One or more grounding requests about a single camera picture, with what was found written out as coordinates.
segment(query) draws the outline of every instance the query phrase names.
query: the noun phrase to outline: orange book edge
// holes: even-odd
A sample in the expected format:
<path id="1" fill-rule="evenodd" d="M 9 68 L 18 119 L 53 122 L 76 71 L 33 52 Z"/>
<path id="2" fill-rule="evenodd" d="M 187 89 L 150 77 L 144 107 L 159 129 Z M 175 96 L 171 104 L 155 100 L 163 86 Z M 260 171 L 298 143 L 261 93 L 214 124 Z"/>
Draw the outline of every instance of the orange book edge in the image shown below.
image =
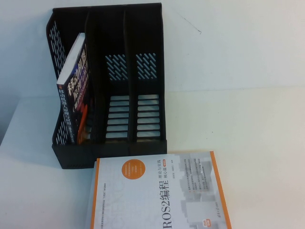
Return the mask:
<path id="1" fill-rule="evenodd" d="M 95 184 L 94 184 L 94 195 L 93 195 L 93 205 L 92 205 L 92 216 L 91 216 L 91 227 L 90 227 L 90 229 L 94 229 L 97 186 L 98 186 L 98 182 L 99 182 L 99 170 L 100 170 L 100 159 L 98 158 L 96 160 Z"/>
<path id="2" fill-rule="evenodd" d="M 221 185 L 214 151 L 210 151 L 210 154 L 211 154 L 212 164 L 213 164 L 213 167 L 214 167 L 214 172 L 215 172 L 216 181 L 217 181 L 217 185 L 218 185 L 221 204 L 222 204 L 223 210 L 224 210 L 225 223 L 226 223 L 228 229 L 232 229 L 231 222 L 230 222 L 230 217 L 229 217 L 229 213 L 228 213 L 228 209 L 227 209 L 227 204 L 225 203 L 225 199 L 224 199 L 223 186 Z"/>

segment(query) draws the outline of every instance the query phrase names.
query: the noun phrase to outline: ventilation slot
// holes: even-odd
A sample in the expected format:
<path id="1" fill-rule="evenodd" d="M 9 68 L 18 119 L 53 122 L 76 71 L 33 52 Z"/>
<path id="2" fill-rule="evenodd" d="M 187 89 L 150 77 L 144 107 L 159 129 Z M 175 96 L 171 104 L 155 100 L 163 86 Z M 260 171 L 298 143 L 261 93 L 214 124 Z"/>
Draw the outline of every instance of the ventilation slot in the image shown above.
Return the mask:
<path id="1" fill-rule="evenodd" d="M 127 77 L 127 67 L 125 55 L 108 55 L 105 56 L 108 75 L 111 81 L 126 81 Z"/>
<path id="2" fill-rule="evenodd" d="M 157 94 L 138 96 L 137 120 L 138 140 L 160 137 L 159 96 Z"/>
<path id="3" fill-rule="evenodd" d="M 56 78 L 58 79 L 62 67 L 66 61 L 66 54 L 65 54 L 65 49 L 61 42 L 61 37 L 56 22 L 54 22 L 54 25 L 49 31 L 49 38 L 51 43 L 50 49 L 55 62 L 54 64 L 55 74 L 56 74 Z"/>
<path id="4" fill-rule="evenodd" d="M 157 79 L 156 54 L 137 54 L 138 79 Z"/>
<path id="5" fill-rule="evenodd" d="M 57 136 L 56 136 L 56 144 L 57 145 L 65 145 L 68 142 L 68 130 L 64 121 L 61 121 L 59 126 Z"/>
<path id="6" fill-rule="evenodd" d="M 106 138 L 126 139 L 129 119 L 129 96 L 112 96 L 107 120 Z"/>

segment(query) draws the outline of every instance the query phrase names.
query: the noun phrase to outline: white desk surface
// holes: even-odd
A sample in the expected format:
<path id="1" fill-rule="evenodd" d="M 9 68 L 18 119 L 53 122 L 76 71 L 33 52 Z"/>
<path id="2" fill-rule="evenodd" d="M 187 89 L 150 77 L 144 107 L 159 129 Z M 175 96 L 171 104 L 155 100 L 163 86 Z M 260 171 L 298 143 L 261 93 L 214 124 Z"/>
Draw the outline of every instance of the white desk surface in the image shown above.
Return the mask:
<path id="1" fill-rule="evenodd" d="M 305 88 L 166 94 L 168 151 L 214 150 L 234 229 L 305 225 Z M 92 169 L 51 148 L 59 99 L 22 99 L 0 146 L 1 229 L 84 229 Z"/>

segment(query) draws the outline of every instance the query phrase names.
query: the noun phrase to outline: book cover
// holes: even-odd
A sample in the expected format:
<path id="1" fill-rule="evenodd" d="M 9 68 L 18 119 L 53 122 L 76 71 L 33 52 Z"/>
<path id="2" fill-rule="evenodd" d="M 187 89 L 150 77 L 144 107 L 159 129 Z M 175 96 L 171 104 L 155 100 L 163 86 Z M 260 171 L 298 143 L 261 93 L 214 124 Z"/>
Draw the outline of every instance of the book cover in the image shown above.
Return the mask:
<path id="1" fill-rule="evenodd" d="M 231 229 L 213 152 L 97 160 L 91 229 Z"/>
<path id="2" fill-rule="evenodd" d="M 73 144 L 81 142 L 78 132 L 88 112 L 88 71 L 85 34 L 80 33 L 57 80 L 64 121 Z"/>

